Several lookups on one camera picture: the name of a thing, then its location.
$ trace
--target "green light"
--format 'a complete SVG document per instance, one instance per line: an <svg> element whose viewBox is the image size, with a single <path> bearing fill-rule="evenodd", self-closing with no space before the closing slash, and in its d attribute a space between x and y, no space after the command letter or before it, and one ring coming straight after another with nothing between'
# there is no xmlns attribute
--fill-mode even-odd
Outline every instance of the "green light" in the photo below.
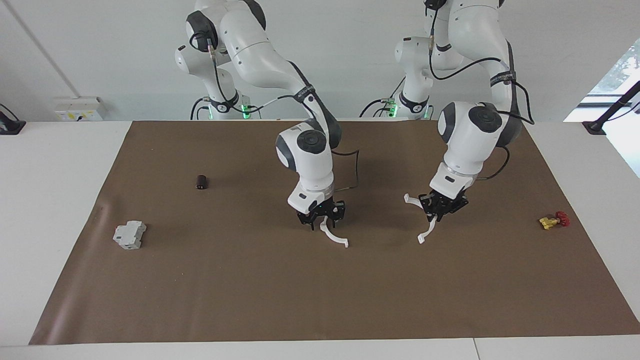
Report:
<svg viewBox="0 0 640 360"><path fill-rule="evenodd" d="M244 117L244 119L250 119L251 118L251 114L249 114L247 111L249 111L249 107L247 105L242 105L242 115Z"/></svg>
<svg viewBox="0 0 640 360"><path fill-rule="evenodd" d="M427 120L431 120L431 117L433 116L433 105L429 105L427 107L427 111L424 112L424 118Z"/></svg>
<svg viewBox="0 0 640 360"><path fill-rule="evenodd" d="M389 117L396 117L396 114L398 112L398 105L394 101L391 101L389 105L391 105L391 110L389 110L388 113Z"/></svg>

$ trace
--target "brass valve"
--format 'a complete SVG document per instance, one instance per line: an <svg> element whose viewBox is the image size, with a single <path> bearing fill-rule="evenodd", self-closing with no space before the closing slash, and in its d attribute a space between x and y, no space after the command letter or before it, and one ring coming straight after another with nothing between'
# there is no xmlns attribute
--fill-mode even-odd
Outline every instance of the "brass valve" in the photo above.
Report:
<svg viewBox="0 0 640 360"><path fill-rule="evenodd" d="M545 230L551 230L552 227L560 225L562 227L568 227L571 222L569 221L569 217L566 213L562 211L558 211L556 213L556 217L545 217L540 219L540 223Z"/></svg>

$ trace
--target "white table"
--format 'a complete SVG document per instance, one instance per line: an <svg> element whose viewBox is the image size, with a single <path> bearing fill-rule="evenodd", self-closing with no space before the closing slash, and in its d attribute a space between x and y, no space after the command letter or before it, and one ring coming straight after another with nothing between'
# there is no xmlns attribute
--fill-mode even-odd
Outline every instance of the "white table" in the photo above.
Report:
<svg viewBox="0 0 640 360"><path fill-rule="evenodd" d="M640 336L27 347L130 124L34 122L0 137L0 359L640 359ZM640 179L580 124L529 131L640 317Z"/></svg>

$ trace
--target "black stand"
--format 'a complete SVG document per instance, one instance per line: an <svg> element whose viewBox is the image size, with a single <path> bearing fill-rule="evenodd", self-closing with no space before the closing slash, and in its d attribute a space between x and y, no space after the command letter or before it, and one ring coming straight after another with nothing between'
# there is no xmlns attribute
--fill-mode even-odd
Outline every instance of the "black stand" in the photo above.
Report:
<svg viewBox="0 0 640 360"><path fill-rule="evenodd" d="M607 121L611 120L611 117L615 115L618 110L622 109L631 99L634 98L640 92L640 81L638 81L625 95L622 95L620 100L602 114L602 116L596 121L585 121L582 125L587 129L591 135L606 135L607 133L602 130L602 127Z"/></svg>
<svg viewBox="0 0 640 360"><path fill-rule="evenodd" d="M0 111L0 135L18 135L26 121L13 121Z"/></svg>

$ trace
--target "red valve handle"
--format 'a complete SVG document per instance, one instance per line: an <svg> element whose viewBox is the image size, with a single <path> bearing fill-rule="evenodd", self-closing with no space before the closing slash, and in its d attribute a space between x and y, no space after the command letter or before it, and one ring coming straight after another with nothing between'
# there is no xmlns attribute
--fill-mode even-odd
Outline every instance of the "red valve handle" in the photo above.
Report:
<svg viewBox="0 0 640 360"><path fill-rule="evenodd" d="M556 213L556 218L560 220L560 225L562 225L562 227L568 227L569 225L571 225L569 216L567 216L567 214L564 211L558 211Z"/></svg>

